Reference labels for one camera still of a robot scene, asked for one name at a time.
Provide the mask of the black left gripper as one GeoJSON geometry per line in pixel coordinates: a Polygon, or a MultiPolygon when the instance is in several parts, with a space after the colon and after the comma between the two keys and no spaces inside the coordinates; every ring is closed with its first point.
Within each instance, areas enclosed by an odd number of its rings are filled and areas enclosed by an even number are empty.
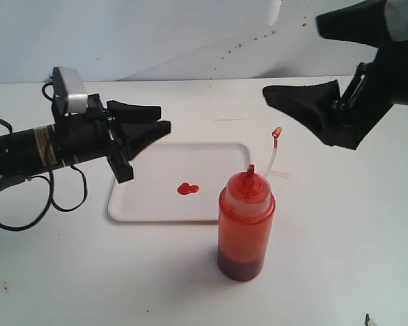
{"type": "Polygon", "coordinates": [[[105,157],[117,182],[130,181],[134,179],[134,172],[129,160],[171,132],[171,122],[159,121],[161,117],[160,106],[110,100],[106,109],[98,94],[88,97],[83,113],[60,113],[55,105],[57,154],[65,166],[105,157]]]}

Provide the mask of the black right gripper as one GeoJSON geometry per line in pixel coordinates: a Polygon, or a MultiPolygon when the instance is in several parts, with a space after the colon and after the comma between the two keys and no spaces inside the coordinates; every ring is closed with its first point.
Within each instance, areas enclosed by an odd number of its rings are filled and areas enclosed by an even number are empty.
{"type": "Polygon", "coordinates": [[[362,1],[316,17],[324,39],[381,46],[372,62],[358,65],[341,98],[337,80],[266,86],[262,94],[267,105],[302,124],[323,144],[347,149],[356,149],[393,105],[408,106],[408,41],[392,43],[385,6],[385,0],[362,1]]]}

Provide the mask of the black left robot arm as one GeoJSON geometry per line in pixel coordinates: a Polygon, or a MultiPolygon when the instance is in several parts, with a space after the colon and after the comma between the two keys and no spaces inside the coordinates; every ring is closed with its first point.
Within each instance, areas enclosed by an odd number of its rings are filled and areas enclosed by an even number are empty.
{"type": "Polygon", "coordinates": [[[159,106],[128,105],[98,94],[83,113],[63,115],[52,105],[54,123],[0,136],[0,191],[48,170],[105,157],[119,183],[134,178],[130,165],[141,151],[171,132],[159,106]]]}

